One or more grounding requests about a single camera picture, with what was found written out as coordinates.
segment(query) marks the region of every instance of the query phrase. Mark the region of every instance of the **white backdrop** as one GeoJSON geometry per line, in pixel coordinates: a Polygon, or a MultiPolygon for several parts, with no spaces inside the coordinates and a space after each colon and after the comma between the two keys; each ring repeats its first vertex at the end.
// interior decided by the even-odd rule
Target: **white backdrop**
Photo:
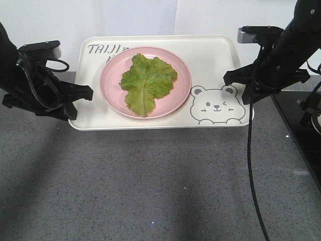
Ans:
{"type": "Polygon", "coordinates": [[[175,12],[176,0],[0,0],[0,22],[10,40],[17,47],[59,40],[71,71],[86,39],[172,35],[175,12]]]}
{"type": "MultiPolygon", "coordinates": [[[[259,46],[238,44],[238,28],[270,25],[285,29],[293,19],[295,4],[296,0],[178,0],[175,34],[226,35],[235,42],[244,66],[256,59],[259,46]]],[[[309,63],[317,68],[321,63],[320,50],[309,63]]]]}
{"type": "MultiPolygon", "coordinates": [[[[11,41],[60,40],[61,59],[76,71],[81,44],[94,36],[223,34],[236,45],[242,65],[258,46],[236,43],[243,25],[285,28],[296,0],[0,0],[0,21],[11,41]]],[[[311,65],[321,62],[321,51],[311,65]]]]}

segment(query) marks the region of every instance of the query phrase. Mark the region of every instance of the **pink plate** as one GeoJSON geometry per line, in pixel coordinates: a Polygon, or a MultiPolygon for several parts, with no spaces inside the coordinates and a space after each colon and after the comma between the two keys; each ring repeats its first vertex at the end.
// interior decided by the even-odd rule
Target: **pink plate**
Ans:
{"type": "Polygon", "coordinates": [[[175,54],[157,47],[137,47],[121,52],[113,57],[105,66],[100,78],[100,90],[107,103],[117,112],[133,118],[156,118],[169,114],[179,108],[189,96],[192,80],[186,64],[175,54]],[[125,97],[127,91],[122,90],[119,83],[122,74],[132,66],[131,59],[136,54],[143,54],[147,58],[159,57],[176,70],[178,77],[169,95],[156,99],[156,107],[147,117],[140,117],[127,107],[125,97]]]}

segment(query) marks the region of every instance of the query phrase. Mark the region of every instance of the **tray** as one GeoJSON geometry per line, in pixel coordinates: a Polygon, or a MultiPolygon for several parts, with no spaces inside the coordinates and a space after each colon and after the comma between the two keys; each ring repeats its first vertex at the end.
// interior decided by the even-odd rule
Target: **tray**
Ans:
{"type": "Polygon", "coordinates": [[[225,86],[223,76],[240,67],[234,43],[222,35],[93,37],[80,52],[75,83],[94,90],[92,101],[74,102],[76,120],[69,124],[81,131],[241,127],[248,124],[249,105],[243,105],[244,86],[225,86]],[[124,116],[112,109],[100,91],[100,76],[115,55],[133,47],[151,46],[171,51],[188,66],[192,88],[186,101],[174,112],[149,119],[124,116]]]}

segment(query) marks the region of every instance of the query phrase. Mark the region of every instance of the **green lettuce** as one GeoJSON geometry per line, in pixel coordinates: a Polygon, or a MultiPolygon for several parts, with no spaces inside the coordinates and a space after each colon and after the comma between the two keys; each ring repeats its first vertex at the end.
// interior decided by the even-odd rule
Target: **green lettuce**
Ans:
{"type": "Polygon", "coordinates": [[[130,70],[123,73],[120,86],[127,90],[127,106],[141,117],[155,108],[155,99],[168,95],[177,79],[177,72],[170,64],[155,57],[148,59],[142,54],[132,58],[130,70]]]}

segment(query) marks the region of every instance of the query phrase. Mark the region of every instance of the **bear cartoon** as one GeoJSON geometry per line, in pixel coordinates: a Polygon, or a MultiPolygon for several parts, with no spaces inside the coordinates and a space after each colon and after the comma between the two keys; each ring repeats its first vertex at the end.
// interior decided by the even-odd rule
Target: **bear cartoon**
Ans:
{"type": "Polygon", "coordinates": [[[191,95],[194,99],[190,113],[199,125],[241,124],[245,116],[245,108],[237,99],[237,89],[233,85],[224,85],[221,89],[196,85],[191,89],[191,95]]]}

